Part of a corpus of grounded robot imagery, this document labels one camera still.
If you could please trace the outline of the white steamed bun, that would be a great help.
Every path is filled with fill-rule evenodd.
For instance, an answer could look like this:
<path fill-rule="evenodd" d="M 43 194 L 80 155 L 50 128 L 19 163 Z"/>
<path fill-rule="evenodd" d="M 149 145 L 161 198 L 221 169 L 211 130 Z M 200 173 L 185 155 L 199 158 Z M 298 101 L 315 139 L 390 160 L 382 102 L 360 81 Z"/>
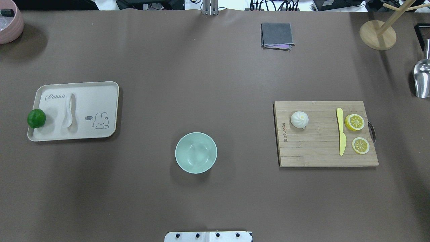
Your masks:
<path fill-rule="evenodd" d="M 296 111 L 291 115 L 290 122 L 296 128 L 305 129 L 309 124 L 309 117 L 303 111 Z"/>

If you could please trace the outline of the white ceramic spoon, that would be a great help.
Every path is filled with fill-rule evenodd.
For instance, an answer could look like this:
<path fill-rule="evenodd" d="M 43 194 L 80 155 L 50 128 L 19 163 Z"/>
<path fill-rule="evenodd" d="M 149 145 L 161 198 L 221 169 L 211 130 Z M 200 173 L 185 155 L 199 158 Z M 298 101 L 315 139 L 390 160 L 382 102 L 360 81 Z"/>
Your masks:
<path fill-rule="evenodd" d="M 62 127 L 69 128 L 74 120 L 76 110 L 76 98 L 73 92 L 70 92 L 66 95 L 66 101 L 64 103 L 64 112 L 65 115 L 63 117 Z"/>

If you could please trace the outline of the light green bowl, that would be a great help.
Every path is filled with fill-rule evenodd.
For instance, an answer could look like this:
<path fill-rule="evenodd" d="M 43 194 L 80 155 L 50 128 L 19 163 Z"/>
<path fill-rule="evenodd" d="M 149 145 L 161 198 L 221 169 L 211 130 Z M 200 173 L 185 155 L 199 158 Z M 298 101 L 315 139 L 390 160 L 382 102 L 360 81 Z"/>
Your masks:
<path fill-rule="evenodd" d="M 188 133 L 175 147 L 176 163 L 182 170 L 191 174 L 200 174 L 211 169 L 217 156 L 215 141 L 205 133 Z"/>

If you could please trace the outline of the pink bowl with ice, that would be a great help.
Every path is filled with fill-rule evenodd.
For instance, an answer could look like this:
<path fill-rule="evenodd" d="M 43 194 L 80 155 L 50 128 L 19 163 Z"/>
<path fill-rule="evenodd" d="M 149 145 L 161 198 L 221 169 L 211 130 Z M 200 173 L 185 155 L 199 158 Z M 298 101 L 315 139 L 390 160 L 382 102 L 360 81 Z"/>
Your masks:
<path fill-rule="evenodd" d="M 1 0 L 1 9 L 12 9 L 15 16 L 10 20 L 10 23 L 1 29 L 0 43 L 9 43 L 16 40 L 23 33 L 24 19 L 23 14 L 13 0 Z"/>

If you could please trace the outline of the bamboo cutting board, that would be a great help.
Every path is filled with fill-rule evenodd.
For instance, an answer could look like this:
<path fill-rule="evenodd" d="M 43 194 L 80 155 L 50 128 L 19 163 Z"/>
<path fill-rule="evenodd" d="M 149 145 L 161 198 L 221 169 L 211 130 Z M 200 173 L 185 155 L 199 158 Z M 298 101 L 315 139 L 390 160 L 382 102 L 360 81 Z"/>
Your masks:
<path fill-rule="evenodd" d="M 280 167 L 378 166 L 363 101 L 276 101 L 273 108 Z M 347 141 L 342 156 L 339 155 L 337 108 L 343 109 L 344 117 L 358 114 L 365 122 L 364 128 L 359 131 L 343 127 Z M 305 129 L 291 124 L 291 115 L 296 111 L 308 115 L 309 124 Z M 352 141 L 356 137 L 363 137 L 369 142 L 370 150 L 366 154 L 353 150 Z"/>

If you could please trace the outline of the grey folded cloth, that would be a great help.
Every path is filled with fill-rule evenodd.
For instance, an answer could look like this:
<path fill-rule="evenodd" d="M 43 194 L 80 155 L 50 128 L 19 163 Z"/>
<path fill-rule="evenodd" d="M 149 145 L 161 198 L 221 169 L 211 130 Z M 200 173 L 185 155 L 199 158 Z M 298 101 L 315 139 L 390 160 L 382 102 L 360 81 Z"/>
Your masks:
<path fill-rule="evenodd" d="M 290 23 L 261 23 L 261 47 L 290 50 L 295 46 Z"/>

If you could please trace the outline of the beige rabbit tray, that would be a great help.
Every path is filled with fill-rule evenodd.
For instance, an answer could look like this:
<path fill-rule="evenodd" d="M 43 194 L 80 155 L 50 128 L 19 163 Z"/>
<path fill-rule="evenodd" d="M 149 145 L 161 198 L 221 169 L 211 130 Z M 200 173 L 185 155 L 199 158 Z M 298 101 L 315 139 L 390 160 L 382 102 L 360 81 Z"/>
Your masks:
<path fill-rule="evenodd" d="M 66 95 L 76 98 L 74 120 L 63 128 Z M 114 81 L 41 86 L 35 95 L 34 109 L 42 109 L 46 122 L 40 128 L 28 128 L 27 137 L 34 142 L 105 138 L 116 130 L 119 86 Z"/>

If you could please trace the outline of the yellow plastic knife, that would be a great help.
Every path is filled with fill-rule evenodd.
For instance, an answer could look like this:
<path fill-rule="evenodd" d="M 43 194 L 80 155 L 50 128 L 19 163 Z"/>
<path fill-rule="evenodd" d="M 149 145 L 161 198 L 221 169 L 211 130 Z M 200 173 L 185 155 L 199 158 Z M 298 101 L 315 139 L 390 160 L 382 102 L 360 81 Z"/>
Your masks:
<path fill-rule="evenodd" d="M 338 134 L 339 134 L 339 155 L 342 156 L 345 152 L 346 148 L 346 135 L 344 133 L 344 116 L 343 116 L 343 109 L 337 108 L 336 109 L 336 117 L 338 122 Z"/>

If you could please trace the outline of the lemon half thick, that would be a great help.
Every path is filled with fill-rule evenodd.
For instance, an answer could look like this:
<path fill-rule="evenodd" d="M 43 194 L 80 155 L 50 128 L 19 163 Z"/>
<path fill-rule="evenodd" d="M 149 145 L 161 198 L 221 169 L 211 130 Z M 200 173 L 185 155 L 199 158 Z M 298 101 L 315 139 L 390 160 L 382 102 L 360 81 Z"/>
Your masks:
<path fill-rule="evenodd" d="M 345 126 L 351 131 L 359 131 L 364 128 L 364 118 L 358 114 L 350 114 L 345 118 Z"/>

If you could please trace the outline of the lemon slice far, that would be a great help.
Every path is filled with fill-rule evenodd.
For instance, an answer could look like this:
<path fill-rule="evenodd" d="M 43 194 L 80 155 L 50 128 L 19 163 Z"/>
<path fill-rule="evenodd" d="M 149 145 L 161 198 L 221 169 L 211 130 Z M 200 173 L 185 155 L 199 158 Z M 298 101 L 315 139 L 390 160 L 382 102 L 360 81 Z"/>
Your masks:
<path fill-rule="evenodd" d="M 370 150 L 370 144 L 363 137 L 356 137 L 352 141 L 352 148 L 358 154 L 366 154 Z"/>

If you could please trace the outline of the green lime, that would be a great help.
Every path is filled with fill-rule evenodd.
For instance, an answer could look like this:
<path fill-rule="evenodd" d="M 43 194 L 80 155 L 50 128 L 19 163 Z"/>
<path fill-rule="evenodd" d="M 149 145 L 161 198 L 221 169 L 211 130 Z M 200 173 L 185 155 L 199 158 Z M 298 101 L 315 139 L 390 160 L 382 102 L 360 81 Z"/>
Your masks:
<path fill-rule="evenodd" d="M 42 109 L 33 109 L 31 112 L 28 113 L 27 123 L 30 128 L 40 128 L 44 126 L 45 122 L 46 115 Z"/>

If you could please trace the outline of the wooden mug tree stand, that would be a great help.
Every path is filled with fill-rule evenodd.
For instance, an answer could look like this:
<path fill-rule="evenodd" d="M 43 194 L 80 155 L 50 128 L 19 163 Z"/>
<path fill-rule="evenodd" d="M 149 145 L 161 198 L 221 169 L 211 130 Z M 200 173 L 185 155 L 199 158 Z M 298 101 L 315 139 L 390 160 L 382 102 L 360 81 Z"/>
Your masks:
<path fill-rule="evenodd" d="M 429 7 L 430 4 L 421 4 L 418 6 L 411 6 L 415 2 L 414 0 L 405 1 L 400 7 L 394 7 L 384 3 L 383 6 L 391 10 L 394 13 L 386 21 L 371 20 L 364 23 L 359 30 L 361 40 L 370 48 L 384 51 L 392 48 L 396 43 L 396 32 L 392 28 L 392 24 L 401 17 L 406 11 Z"/>

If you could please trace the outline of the metal scoop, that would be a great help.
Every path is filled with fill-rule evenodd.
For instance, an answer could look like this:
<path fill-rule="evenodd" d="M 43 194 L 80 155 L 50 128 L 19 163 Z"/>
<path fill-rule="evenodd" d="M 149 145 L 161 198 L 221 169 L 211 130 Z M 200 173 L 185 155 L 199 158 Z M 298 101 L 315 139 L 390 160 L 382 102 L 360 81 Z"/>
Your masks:
<path fill-rule="evenodd" d="M 430 40 L 426 40 L 425 58 L 419 60 L 414 67 L 415 95 L 418 98 L 428 98 L 430 96 Z"/>

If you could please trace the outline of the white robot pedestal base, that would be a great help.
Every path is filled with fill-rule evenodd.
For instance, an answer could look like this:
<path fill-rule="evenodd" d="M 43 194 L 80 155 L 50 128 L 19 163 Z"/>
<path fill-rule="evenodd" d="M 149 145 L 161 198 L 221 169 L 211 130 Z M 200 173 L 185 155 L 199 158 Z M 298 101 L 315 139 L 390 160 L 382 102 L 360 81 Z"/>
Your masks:
<path fill-rule="evenodd" d="M 253 242 L 249 231 L 168 232 L 165 242 Z"/>

